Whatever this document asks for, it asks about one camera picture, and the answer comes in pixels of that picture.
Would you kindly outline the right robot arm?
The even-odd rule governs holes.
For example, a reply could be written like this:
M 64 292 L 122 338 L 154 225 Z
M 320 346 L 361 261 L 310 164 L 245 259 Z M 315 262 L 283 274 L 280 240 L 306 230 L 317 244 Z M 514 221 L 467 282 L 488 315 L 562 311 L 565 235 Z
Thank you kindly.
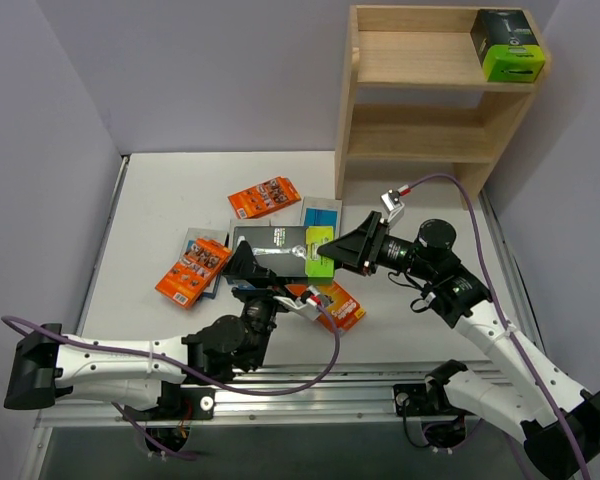
M 494 293 L 453 253 L 455 240 L 454 227 L 441 219 L 422 223 L 413 241 L 394 237 L 373 211 L 318 252 L 336 268 L 359 275 L 384 267 L 421 281 L 426 309 L 474 344 L 510 384 L 493 385 L 449 360 L 426 377 L 427 406 L 480 417 L 518 441 L 546 478 L 568 479 L 600 454 L 600 391 L 573 380 L 500 317 Z

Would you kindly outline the black green GilletteLabs box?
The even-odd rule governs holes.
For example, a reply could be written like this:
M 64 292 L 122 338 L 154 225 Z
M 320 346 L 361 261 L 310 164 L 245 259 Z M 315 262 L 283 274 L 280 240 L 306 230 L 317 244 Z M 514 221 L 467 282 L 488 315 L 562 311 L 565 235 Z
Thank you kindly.
M 470 36 L 487 82 L 531 84 L 545 65 L 522 9 L 479 9 Z
M 238 226 L 233 247 L 247 242 L 257 263 L 287 284 L 329 285 L 335 264 L 318 248 L 333 239 L 331 226 Z

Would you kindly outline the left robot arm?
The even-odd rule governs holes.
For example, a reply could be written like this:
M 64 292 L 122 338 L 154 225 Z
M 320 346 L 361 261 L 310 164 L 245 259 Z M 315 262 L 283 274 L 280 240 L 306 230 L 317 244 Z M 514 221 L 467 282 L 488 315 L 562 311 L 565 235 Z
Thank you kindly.
M 149 410 L 174 417 L 186 383 L 226 384 L 236 370 L 259 369 L 276 316 L 290 311 L 297 297 L 274 271 L 262 266 L 248 242 L 238 245 L 225 277 L 242 304 L 196 333 L 145 341 L 108 341 L 66 334 L 59 323 L 35 324 L 5 316 L 20 334 L 8 381 L 5 408 L 38 410 L 74 396 Z

